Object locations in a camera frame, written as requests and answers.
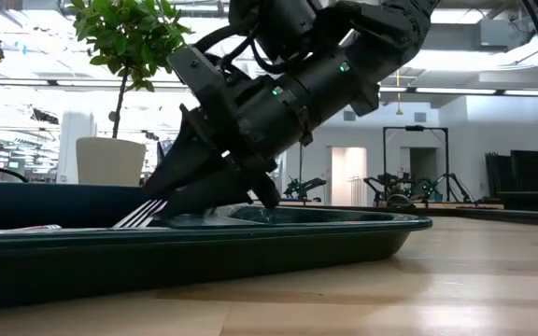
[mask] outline potted plant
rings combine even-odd
[[[149,80],[160,70],[171,73],[167,56],[181,47],[189,28],[179,24],[180,11],[167,0],[72,0],[78,41],[91,46],[93,65],[106,65],[121,78],[113,134],[77,140],[79,183],[138,185],[146,147],[117,139],[125,92],[154,92]]]

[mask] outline pillar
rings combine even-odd
[[[76,141],[81,137],[96,136],[96,123],[92,112],[69,110],[63,113],[60,134],[60,157],[57,163],[56,182],[78,183]]]

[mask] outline wooden table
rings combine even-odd
[[[390,260],[1,311],[8,335],[538,336],[538,227],[438,218]]]

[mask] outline metal frame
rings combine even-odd
[[[388,130],[403,130],[406,132],[442,131],[446,142],[446,199],[449,202],[449,129],[447,127],[424,127],[424,126],[384,126],[383,127],[383,174],[388,171],[387,133]],[[387,200],[388,190],[384,189],[383,197]]]

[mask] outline ceiling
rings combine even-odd
[[[364,1],[375,3],[378,0]],[[74,38],[71,17],[63,16],[50,6],[57,0],[23,0],[25,10],[0,10],[0,40],[3,41],[5,59],[0,63],[0,79],[57,79],[57,80],[110,80],[117,83],[103,66],[89,64],[87,46]],[[224,9],[229,2],[223,1]],[[201,13],[217,12],[216,1],[178,4],[183,10],[182,24],[195,32],[187,36],[194,42],[202,36],[227,24],[226,19],[205,18]],[[443,0],[433,13],[432,21],[437,24],[475,24],[485,16],[498,15],[501,9],[515,8],[516,1],[507,0]],[[241,42],[232,37],[215,46],[211,52],[224,55]],[[251,51],[246,50],[235,61],[250,76],[263,75],[253,62]],[[155,82],[174,83],[177,78],[160,72]],[[438,88],[538,88],[538,44],[532,41],[505,53],[483,51],[443,51],[425,49],[405,67],[383,80],[382,85],[420,86]],[[384,105],[402,102],[424,103],[425,109],[438,108],[449,96],[433,94],[381,93]],[[82,88],[67,92],[38,90],[31,87],[0,87],[0,129],[14,128],[13,136],[3,136],[6,144],[21,142],[32,147],[46,148],[55,153],[59,127],[34,120],[34,108],[60,118],[71,110],[92,111],[103,133],[110,132],[109,111],[115,109],[117,90]],[[130,92],[126,95],[122,114],[120,137],[145,142],[142,130],[149,130],[161,138],[177,133],[180,115],[177,107],[181,103],[194,107],[196,99],[186,88],[162,90],[158,93]]]

